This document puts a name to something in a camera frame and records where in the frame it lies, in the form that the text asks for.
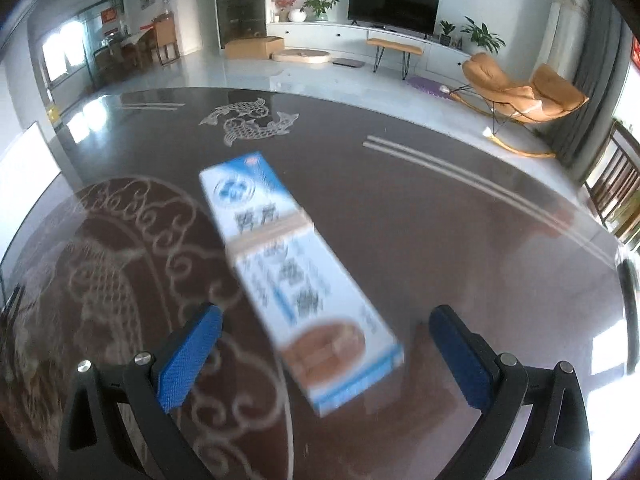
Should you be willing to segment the wooden bench with metal legs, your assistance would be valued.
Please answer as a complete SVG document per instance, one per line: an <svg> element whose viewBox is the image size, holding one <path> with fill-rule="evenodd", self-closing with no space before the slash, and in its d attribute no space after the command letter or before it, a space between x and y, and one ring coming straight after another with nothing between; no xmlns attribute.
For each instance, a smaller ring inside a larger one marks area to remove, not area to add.
<svg viewBox="0 0 640 480"><path fill-rule="evenodd" d="M420 47L412 46L411 44L400 44L395 41L388 41L381 38L370 38L367 40L367 45L375 47L373 73L376 73L380 68L382 58L387 50L399 52L401 54L401 79L406 80L409 73L410 62L413 56L423 55L423 49Z"/></svg>

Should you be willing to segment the dark wooden dining chair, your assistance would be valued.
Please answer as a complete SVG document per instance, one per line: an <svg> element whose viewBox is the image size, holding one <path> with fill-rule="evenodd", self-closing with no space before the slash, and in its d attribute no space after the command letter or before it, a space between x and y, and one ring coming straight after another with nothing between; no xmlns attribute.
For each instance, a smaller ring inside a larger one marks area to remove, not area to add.
<svg viewBox="0 0 640 480"><path fill-rule="evenodd" d="M639 248L639 140L612 121L600 158L586 181L590 205L605 229L632 250Z"/></svg>

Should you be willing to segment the black flat television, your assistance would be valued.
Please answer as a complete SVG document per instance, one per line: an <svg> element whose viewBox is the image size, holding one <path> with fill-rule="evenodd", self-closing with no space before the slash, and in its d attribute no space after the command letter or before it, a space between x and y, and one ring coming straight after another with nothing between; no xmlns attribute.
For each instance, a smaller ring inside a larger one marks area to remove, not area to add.
<svg viewBox="0 0 640 480"><path fill-rule="evenodd" d="M348 0L347 18L428 36L434 32L438 6L439 0Z"/></svg>

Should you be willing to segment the green plant right of television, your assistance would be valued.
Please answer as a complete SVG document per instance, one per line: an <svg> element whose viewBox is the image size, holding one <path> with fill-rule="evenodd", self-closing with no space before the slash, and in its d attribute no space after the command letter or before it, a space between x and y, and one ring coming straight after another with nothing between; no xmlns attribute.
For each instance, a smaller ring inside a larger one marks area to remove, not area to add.
<svg viewBox="0 0 640 480"><path fill-rule="evenodd" d="M506 46L506 42L495 32L491 32L485 23L477 24L476 21L468 16L465 21L466 24L462 27L462 32L478 48L491 54L498 54Z"/></svg>

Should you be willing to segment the blue white nail cream box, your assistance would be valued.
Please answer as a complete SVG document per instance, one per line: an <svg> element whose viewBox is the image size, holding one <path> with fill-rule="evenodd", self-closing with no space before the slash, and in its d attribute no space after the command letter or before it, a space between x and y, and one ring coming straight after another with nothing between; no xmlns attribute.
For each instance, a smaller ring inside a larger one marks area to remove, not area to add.
<svg viewBox="0 0 640 480"><path fill-rule="evenodd" d="M231 269L317 415L401 366L401 343L261 154L200 182Z"/></svg>

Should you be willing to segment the orange rocking lounge chair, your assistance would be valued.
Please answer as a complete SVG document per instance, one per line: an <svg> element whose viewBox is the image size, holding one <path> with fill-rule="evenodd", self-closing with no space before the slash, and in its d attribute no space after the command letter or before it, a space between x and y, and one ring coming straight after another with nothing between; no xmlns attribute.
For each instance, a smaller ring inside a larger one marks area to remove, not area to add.
<svg viewBox="0 0 640 480"><path fill-rule="evenodd" d="M555 154L526 152L498 137L507 122L521 126L543 125L564 118L588 103L589 98L548 64L539 65L528 81L516 81L488 53L473 54L462 64L466 84L440 91L474 112L491 118L483 136L508 153L532 159L552 159Z"/></svg>

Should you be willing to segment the green potted plant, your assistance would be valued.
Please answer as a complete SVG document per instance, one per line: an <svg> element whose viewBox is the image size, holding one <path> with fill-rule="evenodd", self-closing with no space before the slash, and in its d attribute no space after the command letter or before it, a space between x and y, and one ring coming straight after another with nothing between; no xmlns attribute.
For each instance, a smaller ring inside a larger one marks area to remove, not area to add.
<svg viewBox="0 0 640 480"><path fill-rule="evenodd" d="M303 8L308 10L316 21L326 21L329 10L337 6L340 0L305 0Z"/></svg>

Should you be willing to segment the cardboard box on floor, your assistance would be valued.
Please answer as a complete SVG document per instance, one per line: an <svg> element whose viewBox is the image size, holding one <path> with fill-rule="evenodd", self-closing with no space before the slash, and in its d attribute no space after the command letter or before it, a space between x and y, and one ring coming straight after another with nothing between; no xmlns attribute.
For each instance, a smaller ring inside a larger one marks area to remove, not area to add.
<svg viewBox="0 0 640 480"><path fill-rule="evenodd" d="M284 49L284 39L278 36L235 39L224 46L228 60L269 60L273 53Z"/></svg>

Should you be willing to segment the red flowers in vase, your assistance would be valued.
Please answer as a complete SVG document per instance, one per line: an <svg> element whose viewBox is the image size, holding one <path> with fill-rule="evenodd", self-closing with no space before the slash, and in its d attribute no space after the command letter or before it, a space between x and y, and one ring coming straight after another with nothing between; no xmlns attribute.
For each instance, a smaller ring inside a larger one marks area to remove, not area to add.
<svg viewBox="0 0 640 480"><path fill-rule="evenodd" d="M275 23L287 22L288 12L292 10L292 7L297 0L271 0L273 6L273 21Z"/></svg>

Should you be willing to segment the white tv cabinet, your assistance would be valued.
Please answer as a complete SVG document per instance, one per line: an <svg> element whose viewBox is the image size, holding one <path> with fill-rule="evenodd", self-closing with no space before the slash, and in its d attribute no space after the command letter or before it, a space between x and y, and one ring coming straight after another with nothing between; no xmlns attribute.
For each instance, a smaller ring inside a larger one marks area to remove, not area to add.
<svg viewBox="0 0 640 480"><path fill-rule="evenodd" d="M267 32L284 40L291 49L330 52L334 58L351 58L373 67L402 69L409 59L409 74L465 82L462 65L469 55L435 40L421 39L387 30L331 22L269 23Z"/></svg>

